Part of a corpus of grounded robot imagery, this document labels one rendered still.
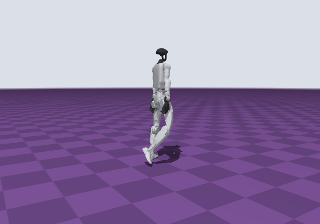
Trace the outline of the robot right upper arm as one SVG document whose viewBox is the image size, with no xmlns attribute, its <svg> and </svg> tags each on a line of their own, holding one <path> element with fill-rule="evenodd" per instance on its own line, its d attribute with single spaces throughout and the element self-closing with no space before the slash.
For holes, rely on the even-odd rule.
<svg viewBox="0 0 320 224">
<path fill-rule="evenodd" d="M 171 66 L 169 64 L 163 64 L 163 70 L 164 70 L 164 84 L 166 83 L 166 80 L 168 80 L 170 76 L 170 69 Z"/>
</svg>

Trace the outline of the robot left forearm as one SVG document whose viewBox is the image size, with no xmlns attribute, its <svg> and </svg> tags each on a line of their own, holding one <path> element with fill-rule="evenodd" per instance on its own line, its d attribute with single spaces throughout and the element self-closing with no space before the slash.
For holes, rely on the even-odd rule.
<svg viewBox="0 0 320 224">
<path fill-rule="evenodd" d="M 158 88 L 154 88 L 154 86 L 152 87 L 152 90 L 153 90 L 153 95 L 152 95 L 152 98 L 154 98 L 154 96 L 156 95 L 157 91 L 158 91 Z M 154 99 L 153 99 L 154 100 Z"/>
</svg>

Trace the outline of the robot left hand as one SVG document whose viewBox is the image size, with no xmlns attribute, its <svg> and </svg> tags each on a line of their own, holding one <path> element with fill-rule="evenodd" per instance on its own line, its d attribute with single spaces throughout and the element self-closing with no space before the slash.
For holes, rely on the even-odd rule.
<svg viewBox="0 0 320 224">
<path fill-rule="evenodd" d="M 152 98 L 152 101 L 154 101 L 154 98 Z M 150 109 L 149 110 L 154 113 L 155 108 L 152 108 L 152 105 L 150 105 Z"/>
</svg>

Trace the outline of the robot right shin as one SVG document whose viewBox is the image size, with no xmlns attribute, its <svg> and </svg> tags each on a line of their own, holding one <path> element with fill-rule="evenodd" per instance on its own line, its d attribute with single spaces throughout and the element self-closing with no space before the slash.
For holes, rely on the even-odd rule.
<svg viewBox="0 0 320 224">
<path fill-rule="evenodd" d="M 161 130 L 157 133 L 153 143 L 147 150 L 149 153 L 152 153 L 152 150 L 154 150 L 157 146 L 159 146 L 168 137 L 170 132 L 166 135 L 167 132 L 168 132 L 168 128 L 166 126 L 163 126 Z"/>
</svg>

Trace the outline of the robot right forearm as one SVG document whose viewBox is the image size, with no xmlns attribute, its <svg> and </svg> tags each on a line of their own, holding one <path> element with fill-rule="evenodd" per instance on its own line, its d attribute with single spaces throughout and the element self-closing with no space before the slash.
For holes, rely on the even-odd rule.
<svg viewBox="0 0 320 224">
<path fill-rule="evenodd" d="M 171 88 L 170 85 L 171 85 L 171 81 L 169 79 L 166 80 L 165 87 L 164 87 L 164 97 L 166 97 L 167 101 L 170 100 L 170 88 Z"/>
</svg>

